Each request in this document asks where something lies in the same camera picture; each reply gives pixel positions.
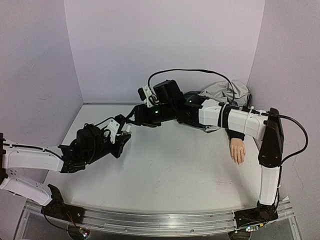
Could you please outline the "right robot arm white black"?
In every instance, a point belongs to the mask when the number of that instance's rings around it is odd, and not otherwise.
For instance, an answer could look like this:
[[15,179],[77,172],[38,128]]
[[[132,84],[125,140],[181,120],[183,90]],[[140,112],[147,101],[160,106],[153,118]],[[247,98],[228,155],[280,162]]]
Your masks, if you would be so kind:
[[163,122],[211,131],[215,128],[251,136],[262,141],[258,162],[261,166],[259,200],[255,208],[238,210],[234,219],[238,228],[265,224],[278,218],[277,197],[282,173],[284,134],[278,110],[254,110],[246,106],[222,103],[198,92],[183,93],[175,80],[138,89],[142,104],[125,118],[126,124],[155,128]]

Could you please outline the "small nail polish bottle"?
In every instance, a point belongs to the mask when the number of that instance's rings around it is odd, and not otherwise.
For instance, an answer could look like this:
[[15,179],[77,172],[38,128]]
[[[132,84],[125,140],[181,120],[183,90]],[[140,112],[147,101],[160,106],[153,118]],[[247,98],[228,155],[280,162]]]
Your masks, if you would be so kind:
[[128,138],[130,138],[131,135],[132,135],[132,132],[131,132],[131,131],[126,131],[126,130],[124,130],[124,131],[121,132],[121,136],[122,136],[122,137],[128,137]]

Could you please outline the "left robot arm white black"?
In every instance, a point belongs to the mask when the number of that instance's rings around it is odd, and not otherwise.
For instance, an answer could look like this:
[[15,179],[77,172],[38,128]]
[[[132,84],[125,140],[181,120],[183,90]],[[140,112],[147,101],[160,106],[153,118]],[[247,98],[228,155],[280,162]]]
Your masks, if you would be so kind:
[[113,120],[104,128],[86,124],[77,131],[76,139],[70,145],[60,145],[57,151],[48,147],[7,143],[1,138],[0,188],[47,206],[56,218],[64,218],[68,208],[60,201],[59,189],[26,177],[17,170],[23,168],[73,174],[108,154],[119,158],[130,138],[131,125],[124,127]]

